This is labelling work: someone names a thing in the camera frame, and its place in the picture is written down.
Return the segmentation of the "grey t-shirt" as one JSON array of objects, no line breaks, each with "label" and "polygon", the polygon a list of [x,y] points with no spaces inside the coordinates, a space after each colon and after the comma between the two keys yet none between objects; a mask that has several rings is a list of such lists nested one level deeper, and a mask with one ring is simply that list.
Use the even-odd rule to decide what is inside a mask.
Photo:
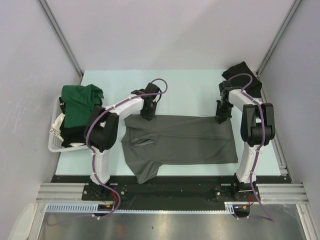
[{"label": "grey t-shirt", "polygon": [[215,165],[238,162],[230,120],[215,116],[139,115],[125,120],[121,140],[125,162],[137,182],[156,177],[163,165]]}]

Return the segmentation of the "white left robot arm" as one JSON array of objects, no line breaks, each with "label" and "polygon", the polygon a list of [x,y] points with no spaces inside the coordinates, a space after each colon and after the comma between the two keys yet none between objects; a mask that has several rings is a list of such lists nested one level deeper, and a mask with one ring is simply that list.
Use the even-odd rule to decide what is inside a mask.
[{"label": "white left robot arm", "polygon": [[133,113],[148,121],[155,117],[158,101],[163,92],[154,83],[145,89],[137,89],[124,100],[107,107],[95,106],[84,131],[85,145],[92,154],[93,194],[100,200],[110,196],[111,188],[106,184],[110,179],[110,150],[118,137],[119,122]]}]

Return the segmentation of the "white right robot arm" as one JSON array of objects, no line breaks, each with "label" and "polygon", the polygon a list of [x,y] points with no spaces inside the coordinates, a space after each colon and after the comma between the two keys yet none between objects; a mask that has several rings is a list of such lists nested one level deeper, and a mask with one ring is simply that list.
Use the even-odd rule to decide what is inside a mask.
[{"label": "white right robot arm", "polygon": [[242,201],[249,193],[256,191],[260,157],[275,137],[274,106],[254,99],[240,86],[232,86],[229,80],[219,84],[219,91],[221,99],[217,101],[216,117],[220,124],[232,117],[233,107],[242,112],[240,135],[244,148],[230,188],[231,196]]}]

